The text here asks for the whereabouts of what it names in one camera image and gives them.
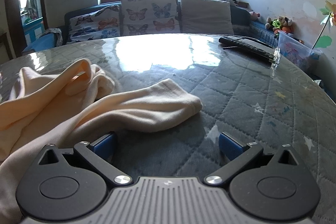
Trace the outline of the cream knit sweater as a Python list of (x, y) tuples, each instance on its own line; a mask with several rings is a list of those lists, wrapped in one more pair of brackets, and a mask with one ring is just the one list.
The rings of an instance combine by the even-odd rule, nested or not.
[(163, 131), (202, 109), (198, 97), (171, 79), (124, 93), (116, 92), (116, 83), (88, 59), (58, 75), (19, 71), (1, 103), (1, 223), (21, 220), (15, 191), (46, 144), (68, 148), (119, 129)]

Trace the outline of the grey quilted star tablecloth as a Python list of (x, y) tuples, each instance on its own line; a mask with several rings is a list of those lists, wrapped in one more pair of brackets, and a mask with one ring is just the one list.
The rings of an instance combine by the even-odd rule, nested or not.
[(140, 35), (74, 43), (32, 53), (1, 65), (1, 95), (9, 98), (19, 70), (60, 73), (86, 58), (126, 92), (172, 79), (201, 99), (202, 111), (157, 134), (124, 131), (112, 163), (133, 178), (198, 176), (223, 166), (219, 135), (257, 141), (265, 152), (290, 144), (319, 185), (313, 219), (335, 223), (335, 103), (286, 58), (272, 69), (216, 36)]

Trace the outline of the black remote control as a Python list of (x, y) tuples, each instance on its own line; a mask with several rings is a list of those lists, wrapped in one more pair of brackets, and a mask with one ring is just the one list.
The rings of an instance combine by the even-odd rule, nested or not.
[(272, 64), (276, 63), (276, 55), (274, 52), (269, 53), (265, 50), (262, 50), (261, 48), (247, 44), (241, 39), (232, 39), (227, 36), (222, 36), (219, 38), (219, 43), (224, 45), (224, 50), (234, 49), (260, 61), (269, 62)]

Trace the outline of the clear plastic storage box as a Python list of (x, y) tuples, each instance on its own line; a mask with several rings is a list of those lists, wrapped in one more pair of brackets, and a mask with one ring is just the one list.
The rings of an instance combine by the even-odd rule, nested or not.
[(278, 33), (278, 47), (284, 57), (306, 73), (315, 69), (322, 55), (322, 51), (305, 46), (283, 31)]

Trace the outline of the blue stool with cloth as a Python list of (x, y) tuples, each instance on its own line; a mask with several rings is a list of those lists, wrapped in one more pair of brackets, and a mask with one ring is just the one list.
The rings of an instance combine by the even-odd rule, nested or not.
[(41, 37), (25, 47), (23, 54), (49, 50), (63, 45), (63, 34), (60, 28), (48, 28)]

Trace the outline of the dark blue sofa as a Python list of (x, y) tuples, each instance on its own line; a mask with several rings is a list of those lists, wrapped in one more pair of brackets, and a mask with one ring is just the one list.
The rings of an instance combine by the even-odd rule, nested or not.
[(224, 34), (252, 37), (276, 47), (258, 15), (221, 0), (121, 0), (71, 11), (64, 26), (47, 29), (24, 54), (77, 42), (145, 34)]

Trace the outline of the left butterfly print cushion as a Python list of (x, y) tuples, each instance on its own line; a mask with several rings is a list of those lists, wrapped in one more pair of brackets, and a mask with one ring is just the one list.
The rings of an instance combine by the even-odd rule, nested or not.
[(121, 36), (120, 5), (74, 16), (69, 20), (67, 43)]

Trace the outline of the butterfly print cushion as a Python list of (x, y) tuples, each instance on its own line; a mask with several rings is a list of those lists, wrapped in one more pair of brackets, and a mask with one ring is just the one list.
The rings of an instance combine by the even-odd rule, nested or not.
[(67, 43), (121, 36), (120, 5), (74, 16), (69, 20)]
[(123, 34), (180, 33), (178, 0), (121, 0)]

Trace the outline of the plush toy pile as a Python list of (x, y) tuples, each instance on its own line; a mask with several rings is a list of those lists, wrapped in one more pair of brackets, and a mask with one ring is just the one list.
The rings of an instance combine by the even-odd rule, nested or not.
[(270, 17), (266, 19), (265, 28), (273, 31), (274, 35), (277, 35), (280, 31), (284, 31), (287, 34), (293, 33), (293, 20), (286, 16), (279, 16), (277, 19), (272, 20)]

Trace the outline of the plain grey cushion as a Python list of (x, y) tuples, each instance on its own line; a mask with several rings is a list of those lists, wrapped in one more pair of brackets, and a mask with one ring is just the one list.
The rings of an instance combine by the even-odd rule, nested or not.
[(233, 35), (231, 5), (218, 0), (180, 0), (183, 33)]

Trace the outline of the middle butterfly print cushion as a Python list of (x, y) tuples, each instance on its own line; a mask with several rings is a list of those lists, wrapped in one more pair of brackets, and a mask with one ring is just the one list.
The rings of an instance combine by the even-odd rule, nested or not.
[(178, 0), (121, 0), (123, 34), (180, 33)]

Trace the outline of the blue plastic drawer unit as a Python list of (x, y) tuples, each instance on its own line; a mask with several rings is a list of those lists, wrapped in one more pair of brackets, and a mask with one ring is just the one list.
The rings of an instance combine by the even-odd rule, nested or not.
[(25, 34), (26, 43), (31, 44), (32, 42), (40, 38), (42, 33), (45, 31), (43, 18), (27, 18), (23, 22), (23, 31)]

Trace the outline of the colourful paper pinwheel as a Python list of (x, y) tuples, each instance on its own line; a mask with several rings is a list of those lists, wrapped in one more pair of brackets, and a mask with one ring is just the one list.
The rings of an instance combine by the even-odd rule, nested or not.
[(321, 14), (324, 16), (320, 25), (322, 26), (318, 37), (313, 44), (312, 48), (327, 48), (331, 46), (333, 39), (330, 35), (324, 35), (325, 29), (327, 28), (329, 31), (332, 27), (335, 27), (335, 4), (325, 1), (324, 8), (319, 9)]

